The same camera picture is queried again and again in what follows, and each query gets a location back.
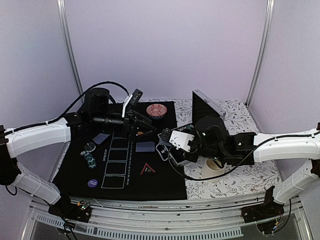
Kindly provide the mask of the red triangular all-in marker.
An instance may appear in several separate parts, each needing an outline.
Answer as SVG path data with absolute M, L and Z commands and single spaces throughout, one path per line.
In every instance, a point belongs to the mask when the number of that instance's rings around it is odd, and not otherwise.
M 148 174 L 155 174 L 155 173 L 156 171 L 148 163 L 145 163 L 140 174 L 148 175 Z

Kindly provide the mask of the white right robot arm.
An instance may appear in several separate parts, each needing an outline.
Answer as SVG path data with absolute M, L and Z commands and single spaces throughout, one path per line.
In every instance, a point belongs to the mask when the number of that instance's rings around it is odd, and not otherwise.
M 285 181 L 267 191 L 271 198 L 259 206 L 262 218 L 269 218 L 289 199 L 320 178 L 320 129 L 287 134 L 243 132 L 230 135 L 220 117 L 205 116 L 192 129 L 165 128 L 159 142 L 176 149 L 175 156 L 188 161 L 199 156 L 237 168 L 273 160 L 305 159 Z

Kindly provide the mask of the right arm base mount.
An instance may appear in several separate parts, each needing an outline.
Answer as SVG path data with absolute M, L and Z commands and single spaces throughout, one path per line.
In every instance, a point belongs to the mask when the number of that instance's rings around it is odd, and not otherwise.
M 263 203 L 241 208 L 241 216 L 245 223 L 261 221 L 273 217 L 282 217 L 284 214 L 284 205 L 275 202 L 273 191 L 275 186 L 268 188 L 264 195 Z M 272 220 L 257 224 L 257 229 L 264 235 L 274 234 L 280 221 Z

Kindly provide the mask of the clear acrylic dealer button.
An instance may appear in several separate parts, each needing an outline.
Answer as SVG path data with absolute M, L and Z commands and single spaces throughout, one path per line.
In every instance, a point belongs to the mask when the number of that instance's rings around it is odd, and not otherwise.
M 84 150 L 88 153 L 93 152 L 96 149 L 96 145 L 93 142 L 88 142 L 84 146 Z

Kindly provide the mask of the green blue poker chip stack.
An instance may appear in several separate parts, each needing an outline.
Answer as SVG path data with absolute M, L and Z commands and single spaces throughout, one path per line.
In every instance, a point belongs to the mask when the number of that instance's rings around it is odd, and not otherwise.
M 90 169 L 94 169 L 97 166 L 96 160 L 90 152 L 82 151 L 80 155 L 86 160 Z

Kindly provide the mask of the dealt blue card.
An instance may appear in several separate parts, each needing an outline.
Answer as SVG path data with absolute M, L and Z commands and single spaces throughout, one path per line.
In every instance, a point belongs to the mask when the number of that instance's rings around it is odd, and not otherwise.
M 97 136 L 95 136 L 92 141 L 97 144 L 100 145 L 102 144 L 110 135 L 109 134 L 105 134 L 105 133 L 99 133 Z
M 153 141 L 137 142 L 135 151 L 137 153 L 148 153 L 155 151 L 155 143 Z

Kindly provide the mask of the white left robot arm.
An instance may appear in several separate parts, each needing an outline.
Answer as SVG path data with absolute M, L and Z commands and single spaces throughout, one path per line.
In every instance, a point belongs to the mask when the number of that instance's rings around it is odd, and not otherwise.
M 74 205 L 66 200 L 58 187 L 37 174 L 27 170 L 17 157 L 47 146 L 71 143 L 94 132 L 118 134 L 130 141 L 152 138 L 157 129 L 152 121 L 137 112 L 142 91 L 136 89 L 127 94 L 121 109 L 115 103 L 110 91 L 103 87 L 91 87 L 82 97 L 83 105 L 76 112 L 66 110 L 55 119 L 27 126 L 0 128 L 0 184 L 24 190 L 30 195 L 54 205 L 63 216 L 74 213 Z

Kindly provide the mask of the purple small blind button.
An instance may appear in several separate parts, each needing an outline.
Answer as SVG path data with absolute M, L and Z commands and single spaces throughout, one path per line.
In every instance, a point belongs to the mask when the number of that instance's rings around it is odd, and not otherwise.
M 96 179 L 91 179 L 87 182 L 89 188 L 96 188 L 98 186 L 98 181 Z

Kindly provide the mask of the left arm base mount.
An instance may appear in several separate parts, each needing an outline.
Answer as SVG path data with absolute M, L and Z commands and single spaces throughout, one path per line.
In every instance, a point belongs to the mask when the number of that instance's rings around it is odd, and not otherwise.
M 55 204 L 49 205 L 48 213 L 58 216 L 63 220 L 88 223 L 92 208 L 88 201 L 80 200 L 77 203 L 72 203 L 70 197 L 64 194 Z

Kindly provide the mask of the blue playing card deck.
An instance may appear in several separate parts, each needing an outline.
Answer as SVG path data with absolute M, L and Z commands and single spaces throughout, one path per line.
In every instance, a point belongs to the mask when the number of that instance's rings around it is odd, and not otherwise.
M 172 135 L 172 130 L 169 128 L 165 128 L 161 133 L 158 134 L 159 143 L 163 146 L 170 147 L 172 144 L 170 143 L 170 138 Z

